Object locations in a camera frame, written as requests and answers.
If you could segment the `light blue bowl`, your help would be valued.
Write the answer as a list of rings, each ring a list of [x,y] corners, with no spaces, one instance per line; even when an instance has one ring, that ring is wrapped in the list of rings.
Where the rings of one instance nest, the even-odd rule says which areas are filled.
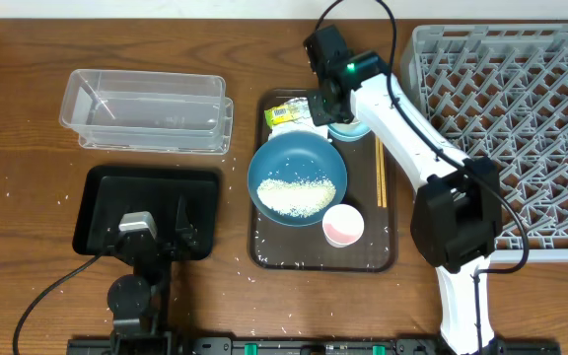
[[[334,138],[342,142],[354,142],[365,135],[367,135],[371,129],[364,123],[353,120],[351,123],[332,123],[328,126],[329,134]]]

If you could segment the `pink cup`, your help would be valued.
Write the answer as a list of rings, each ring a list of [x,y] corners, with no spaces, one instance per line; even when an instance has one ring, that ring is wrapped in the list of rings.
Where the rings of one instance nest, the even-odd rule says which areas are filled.
[[[345,248],[362,237],[365,222],[362,214],[353,206],[337,204],[325,212],[321,226],[325,239],[331,246]]]

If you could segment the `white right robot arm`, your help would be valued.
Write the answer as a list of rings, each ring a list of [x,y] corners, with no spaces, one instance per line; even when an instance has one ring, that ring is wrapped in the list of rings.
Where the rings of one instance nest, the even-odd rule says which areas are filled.
[[[354,53],[329,26],[304,41],[319,89],[310,93],[315,125],[360,121],[406,174],[415,193],[410,234],[439,280],[441,336],[455,354],[475,354],[494,339],[487,283],[502,230],[499,174],[488,158],[472,159],[443,137],[402,91],[374,51]]]

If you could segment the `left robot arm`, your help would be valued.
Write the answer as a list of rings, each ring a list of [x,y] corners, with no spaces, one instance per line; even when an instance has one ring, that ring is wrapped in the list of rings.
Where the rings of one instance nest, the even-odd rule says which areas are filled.
[[[172,263],[189,256],[181,238],[196,235],[183,195],[178,198],[173,232],[170,238],[162,238],[148,211],[121,217],[109,252],[133,271],[115,280],[107,291],[106,302],[113,314],[107,354],[180,355],[189,351],[182,336],[168,328]]]

